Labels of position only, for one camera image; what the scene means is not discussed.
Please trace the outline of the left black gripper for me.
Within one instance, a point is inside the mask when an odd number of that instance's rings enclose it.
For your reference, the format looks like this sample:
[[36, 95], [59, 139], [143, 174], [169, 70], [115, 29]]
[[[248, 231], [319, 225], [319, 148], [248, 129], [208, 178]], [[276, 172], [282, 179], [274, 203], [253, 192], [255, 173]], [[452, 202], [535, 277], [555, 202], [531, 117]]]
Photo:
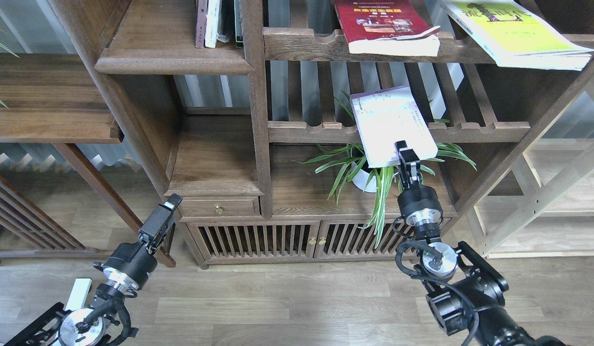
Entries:
[[104, 273], [106, 284], [119, 291], [139, 290], [157, 267], [154, 254], [175, 225], [173, 213], [183, 198], [171, 194], [163, 206], [157, 206], [139, 229], [136, 243], [121, 243], [105, 263], [95, 262], [95, 269]]

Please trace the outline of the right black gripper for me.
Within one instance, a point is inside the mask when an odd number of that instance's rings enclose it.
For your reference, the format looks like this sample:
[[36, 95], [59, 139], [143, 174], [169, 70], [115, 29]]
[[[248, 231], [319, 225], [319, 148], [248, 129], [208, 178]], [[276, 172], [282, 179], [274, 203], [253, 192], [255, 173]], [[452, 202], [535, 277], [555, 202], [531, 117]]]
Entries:
[[442, 206], [436, 191], [422, 184], [418, 156], [413, 149], [409, 149], [405, 140], [396, 141], [395, 149], [400, 160], [402, 193], [397, 200], [402, 218], [410, 226], [440, 224], [443, 219]]

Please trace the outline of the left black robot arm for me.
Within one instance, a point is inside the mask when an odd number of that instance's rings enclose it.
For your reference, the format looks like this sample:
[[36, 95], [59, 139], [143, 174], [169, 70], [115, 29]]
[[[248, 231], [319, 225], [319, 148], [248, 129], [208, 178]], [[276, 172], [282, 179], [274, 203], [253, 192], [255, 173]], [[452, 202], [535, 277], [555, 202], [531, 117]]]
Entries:
[[134, 243], [121, 243], [104, 262], [93, 266], [107, 280], [99, 284], [91, 302], [65, 309], [58, 302], [7, 342], [8, 346], [118, 346], [136, 337], [125, 299], [137, 296], [157, 267], [155, 254], [175, 229], [174, 211], [182, 197], [172, 194], [158, 205], [139, 229]]

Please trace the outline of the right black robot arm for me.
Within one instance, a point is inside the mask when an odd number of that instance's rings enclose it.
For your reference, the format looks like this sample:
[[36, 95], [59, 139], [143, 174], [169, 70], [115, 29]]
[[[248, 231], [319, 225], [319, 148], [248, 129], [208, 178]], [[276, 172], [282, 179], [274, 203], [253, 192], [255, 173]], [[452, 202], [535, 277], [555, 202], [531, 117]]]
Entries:
[[395, 144], [402, 193], [397, 201], [414, 236], [396, 248], [401, 272], [420, 280], [427, 304], [447, 335], [467, 329], [464, 345], [475, 339], [482, 346], [560, 346], [552, 336], [535, 339], [506, 312], [504, 277], [466, 242], [451, 247], [441, 241], [442, 207], [438, 195], [422, 184], [420, 159], [405, 141]]

